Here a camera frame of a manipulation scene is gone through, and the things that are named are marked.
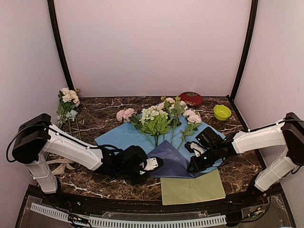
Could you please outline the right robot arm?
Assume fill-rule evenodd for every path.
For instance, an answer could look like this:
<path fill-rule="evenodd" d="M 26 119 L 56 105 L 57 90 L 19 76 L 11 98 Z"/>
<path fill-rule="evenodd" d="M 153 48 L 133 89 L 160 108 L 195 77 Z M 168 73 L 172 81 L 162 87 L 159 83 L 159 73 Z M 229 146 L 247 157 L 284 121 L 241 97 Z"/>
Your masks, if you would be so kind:
<path fill-rule="evenodd" d="M 251 180 L 242 196 L 245 205 L 253 206 L 273 184 L 304 165 L 304 122 L 295 113 L 287 113 L 285 118 L 270 125 L 230 133 L 225 138 L 211 127 L 205 128 L 196 136 L 196 141 L 185 143 L 185 148 L 193 154 L 187 172 L 198 173 L 219 160 L 274 146 L 285 149 Z"/>

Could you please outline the cream ribbon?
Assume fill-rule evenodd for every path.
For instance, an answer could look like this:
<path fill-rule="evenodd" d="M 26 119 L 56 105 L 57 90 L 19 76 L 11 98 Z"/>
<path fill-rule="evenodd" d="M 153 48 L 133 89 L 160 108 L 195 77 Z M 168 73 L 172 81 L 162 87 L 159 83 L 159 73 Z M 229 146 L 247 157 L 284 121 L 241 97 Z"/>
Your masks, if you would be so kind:
<path fill-rule="evenodd" d="M 80 164 L 69 159 L 55 159 L 47 161 L 46 163 L 48 165 L 59 164 L 59 166 L 52 171 L 53 175 L 61 175 L 65 172 L 65 169 L 76 170 L 80 167 Z"/>

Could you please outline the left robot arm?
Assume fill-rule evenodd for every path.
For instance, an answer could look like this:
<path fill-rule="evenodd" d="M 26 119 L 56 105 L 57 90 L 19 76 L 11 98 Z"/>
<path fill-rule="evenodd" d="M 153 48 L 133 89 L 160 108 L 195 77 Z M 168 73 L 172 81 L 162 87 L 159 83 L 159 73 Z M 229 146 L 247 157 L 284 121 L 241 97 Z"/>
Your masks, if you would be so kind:
<path fill-rule="evenodd" d="M 87 144 L 52 124 L 50 115 L 40 114 L 19 127 L 7 146 L 6 155 L 12 155 L 7 161 L 24 164 L 57 207 L 67 203 L 67 196 L 59 190 L 60 183 L 51 172 L 45 153 L 59 155 L 102 175 L 127 178 L 133 185 L 143 183 L 151 172 L 164 165 L 163 159 L 148 157 L 137 145 L 123 150 L 108 144 Z"/>

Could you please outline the pink rose stem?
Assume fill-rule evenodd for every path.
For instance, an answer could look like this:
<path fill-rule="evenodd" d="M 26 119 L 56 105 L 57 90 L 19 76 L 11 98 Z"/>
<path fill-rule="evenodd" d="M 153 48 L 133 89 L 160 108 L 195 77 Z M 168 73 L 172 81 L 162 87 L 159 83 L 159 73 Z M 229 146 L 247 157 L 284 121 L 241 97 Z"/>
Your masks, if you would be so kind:
<path fill-rule="evenodd" d="M 181 141 L 177 150 L 180 149 L 182 144 L 186 141 L 187 136 L 192 136 L 194 132 L 198 130 L 198 127 L 202 123 L 202 119 L 199 113 L 194 111 L 193 109 L 187 109 L 184 112 L 183 116 L 187 121 L 187 125 L 184 130 L 180 130 Z"/>
<path fill-rule="evenodd" d="M 137 113 L 133 108 L 124 108 L 117 112 L 116 119 L 119 122 L 130 122 L 155 148 L 156 139 L 155 142 L 152 142 L 148 136 L 153 134 L 153 130 L 148 128 L 148 122 L 154 121 L 159 114 L 160 112 L 157 110 L 156 106 L 144 108 L 141 113 Z"/>

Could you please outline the light blue wrapping paper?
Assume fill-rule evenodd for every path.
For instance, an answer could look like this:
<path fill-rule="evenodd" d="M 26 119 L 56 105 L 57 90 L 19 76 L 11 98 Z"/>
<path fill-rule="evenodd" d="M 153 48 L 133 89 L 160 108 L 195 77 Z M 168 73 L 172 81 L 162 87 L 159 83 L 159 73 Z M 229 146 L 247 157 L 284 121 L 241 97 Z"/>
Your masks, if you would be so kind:
<path fill-rule="evenodd" d="M 196 178 L 205 173 L 215 170 L 223 163 L 222 159 L 217 160 L 211 167 L 197 173 L 188 173 L 187 167 L 190 158 L 195 154 L 180 145 L 182 134 L 187 126 L 185 117 L 180 117 L 181 125 L 174 132 L 174 137 L 171 137 L 172 129 L 164 136 L 159 137 L 158 147 L 154 147 L 154 138 L 150 135 L 145 136 L 140 133 L 130 122 L 102 134 L 95 138 L 98 145 L 109 144 L 120 149 L 127 149 L 131 145 L 140 146 L 148 157 L 159 157 L 163 160 L 164 165 L 150 173 L 153 178 Z"/>

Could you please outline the cream rose stem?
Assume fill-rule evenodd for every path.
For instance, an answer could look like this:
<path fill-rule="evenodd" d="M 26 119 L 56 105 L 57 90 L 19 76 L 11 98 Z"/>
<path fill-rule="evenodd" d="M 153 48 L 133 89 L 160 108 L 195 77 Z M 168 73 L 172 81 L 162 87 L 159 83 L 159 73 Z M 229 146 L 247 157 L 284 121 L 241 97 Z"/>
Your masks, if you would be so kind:
<path fill-rule="evenodd" d="M 162 102 L 157 105 L 157 107 L 159 110 L 163 110 L 169 115 L 171 120 L 170 126 L 172 126 L 171 143 L 173 143 L 175 130 L 181 125 L 180 117 L 188 109 L 188 106 L 179 96 L 176 96 L 175 98 L 162 96 L 161 100 Z"/>

